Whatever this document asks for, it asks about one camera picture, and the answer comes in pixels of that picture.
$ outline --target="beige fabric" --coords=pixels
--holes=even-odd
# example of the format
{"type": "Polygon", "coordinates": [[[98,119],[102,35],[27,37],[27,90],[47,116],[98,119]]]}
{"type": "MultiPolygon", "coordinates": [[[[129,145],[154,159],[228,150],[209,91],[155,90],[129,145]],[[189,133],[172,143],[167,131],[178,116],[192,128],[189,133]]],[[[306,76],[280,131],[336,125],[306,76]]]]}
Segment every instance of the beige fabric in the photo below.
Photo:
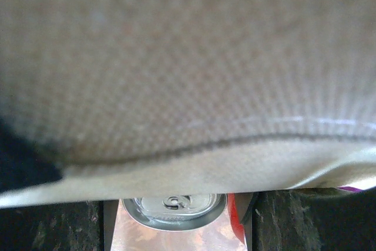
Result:
{"type": "MultiPolygon", "coordinates": [[[[346,163],[342,147],[374,146],[376,0],[1,0],[0,10],[0,114],[57,147],[70,176],[20,203],[287,188],[346,163]],[[299,150],[281,156],[288,142],[299,150]],[[100,173],[85,176],[90,164],[100,173]],[[67,183],[80,192],[62,195],[67,183]]],[[[321,181],[368,177],[375,162],[363,173],[352,159],[340,181],[321,181]]],[[[12,195],[24,194],[0,199],[12,195]]]]}

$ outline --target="can rim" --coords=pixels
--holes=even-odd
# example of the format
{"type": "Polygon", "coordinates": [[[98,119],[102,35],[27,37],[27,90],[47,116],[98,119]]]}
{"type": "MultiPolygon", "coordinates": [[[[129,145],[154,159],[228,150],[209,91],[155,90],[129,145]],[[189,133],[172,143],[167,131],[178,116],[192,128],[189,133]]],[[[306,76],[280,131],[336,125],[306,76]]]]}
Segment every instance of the can rim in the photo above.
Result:
{"type": "Polygon", "coordinates": [[[183,232],[188,230],[199,229],[203,226],[206,226],[209,223],[214,222],[223,213],[227,206],[227,195],[219,194],[218,196],[219,201],[217,205],[214,206],[207,213],[194,219],[176,222],[167,222],[163,220],[148,218],[140,212],[140,210],[134,203],[133,199],[122,199],[122,204],[129,216],[137,223],[140,223],[143,226],[149,227],[151,229],[164,230],[168,232],[183,232]]]}

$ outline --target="black fabric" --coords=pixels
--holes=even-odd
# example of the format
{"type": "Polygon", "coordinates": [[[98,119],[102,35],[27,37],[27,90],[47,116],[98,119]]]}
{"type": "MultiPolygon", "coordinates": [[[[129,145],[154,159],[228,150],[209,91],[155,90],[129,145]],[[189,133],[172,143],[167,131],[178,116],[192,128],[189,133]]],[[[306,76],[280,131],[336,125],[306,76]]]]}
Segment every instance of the black fabric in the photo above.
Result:
{"type": "Polygon", "coordinates": [[[60,180],[53,165],[42,160],[35,147],[16,136],[0,121],[0,193],[60,180]]]}

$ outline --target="purple object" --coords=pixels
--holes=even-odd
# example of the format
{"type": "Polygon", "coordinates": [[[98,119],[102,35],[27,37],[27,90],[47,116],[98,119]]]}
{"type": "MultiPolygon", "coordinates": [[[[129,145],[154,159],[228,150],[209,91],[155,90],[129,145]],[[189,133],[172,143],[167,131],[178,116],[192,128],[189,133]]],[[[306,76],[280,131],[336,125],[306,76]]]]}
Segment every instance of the purple object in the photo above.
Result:
{"type": "Polygon", "coordinates": [[[359,188],[352,188],[350,186],[344,186],[343,188],[340,188],[340,189],[351,191],[351,192],[362,192],[363,191],[363,190],[361,190],[359,188]]]}

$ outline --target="can lid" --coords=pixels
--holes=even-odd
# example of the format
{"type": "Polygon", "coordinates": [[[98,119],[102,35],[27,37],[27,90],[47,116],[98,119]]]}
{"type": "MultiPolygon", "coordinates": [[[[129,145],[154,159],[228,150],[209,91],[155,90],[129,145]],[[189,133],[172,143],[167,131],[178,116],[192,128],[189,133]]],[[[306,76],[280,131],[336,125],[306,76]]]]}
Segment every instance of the can lid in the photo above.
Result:
{"type": "Polygon", "coordinates": [[[192,230],[219,217],[226,207],[226,195],[174,195],[159,198],[123,199],[123,205],[137,222],[160,230],[192,230]]]}

